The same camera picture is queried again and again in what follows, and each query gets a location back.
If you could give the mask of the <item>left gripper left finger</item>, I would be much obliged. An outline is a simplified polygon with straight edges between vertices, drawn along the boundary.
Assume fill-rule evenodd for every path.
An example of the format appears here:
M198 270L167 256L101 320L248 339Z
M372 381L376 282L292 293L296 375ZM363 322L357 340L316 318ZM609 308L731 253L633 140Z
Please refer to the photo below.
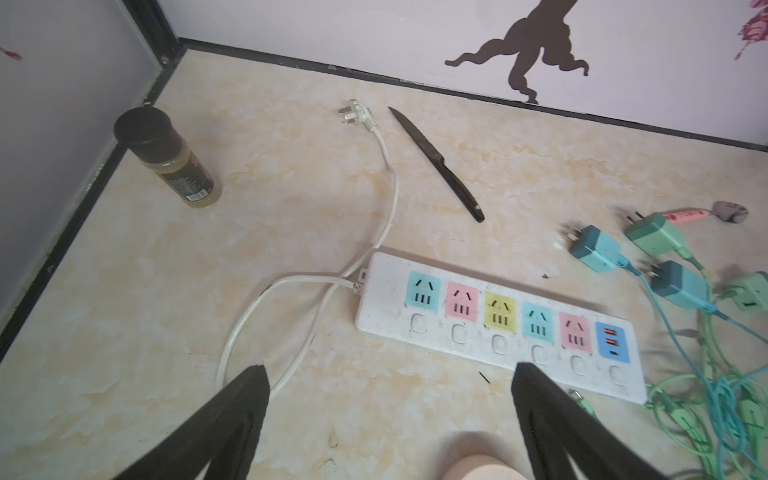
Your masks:
M119 479L245 479L270 399L267 371L246 368Z

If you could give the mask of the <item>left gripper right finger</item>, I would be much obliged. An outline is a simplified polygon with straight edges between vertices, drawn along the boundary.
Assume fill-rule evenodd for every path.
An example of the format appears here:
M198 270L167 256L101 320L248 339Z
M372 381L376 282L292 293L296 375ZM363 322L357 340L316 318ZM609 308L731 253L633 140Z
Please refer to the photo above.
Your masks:
M511 395L536 479L662 479L532 363L515 368Z

